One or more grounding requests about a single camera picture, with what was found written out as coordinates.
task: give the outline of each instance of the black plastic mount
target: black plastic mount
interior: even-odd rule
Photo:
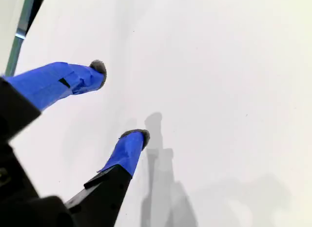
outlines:
[[[0,144],[7,143],[39,115],[37,108],[0,78]]]
[[[113,227],[131,179],[115,165],[88,181],[65,205],[79,227]]]

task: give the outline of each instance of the blue painter's tape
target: blue painter's tape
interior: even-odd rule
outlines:
[[[62,78],[70,87],[59,82]],[[57,100],[69,95],[83,94],[99,89],[104,75],[90,67],[54,62],[5,79],[42,111]]]
[[[131,176],[133,176],[142,151],[143,143],[144,137],[141,132],[133,132],[120,138],[105,167],[98,172],[103,172],[114,165],[121,165]]]

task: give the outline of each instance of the gray fingertip pad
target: gray fingertip pad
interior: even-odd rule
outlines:
[[[130,133],[134,133],[134,132],[140,132],[143,134],[143,137],[144,137],[144,142],[143,142],[143,147],[142,147],[142,150],[143,150],[151,138],[150,132],[147,131],[146,129],[133,129],[133,130],[126,131],[120,136],[120,138],[125,137],[129,135]]]
[[[94,60],[92,61],[89,67],[104,75],[103,82],[101,83],[101,86],[99,87],[99,89],[102,88],[107,77],[106,67],[104,63],[100,60]]]

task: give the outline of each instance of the blue tape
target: blue tape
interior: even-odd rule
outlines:
[[[67,81],[70,88],[59,82],[62,78]],[[54,62],[5,79],[42,111],[69,95],[98,90],[104,75],[90,67]]]
[[[143,143],[144,137],[141,132],[133,132],[120,138],[106,165],[98,172],[103,172],[114,165],[121,165],[131,176],[133,176],[142,151]]]

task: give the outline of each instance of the white backdrop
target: white backdrop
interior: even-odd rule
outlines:
[[[13,140],[38,192],[68,200],[141,127],[117,227],[311,226],[311,2],[45,0],[18,73],[100,59],[108,78]]]
[[[24,1],[0,0],[0,75],[5,73]]]

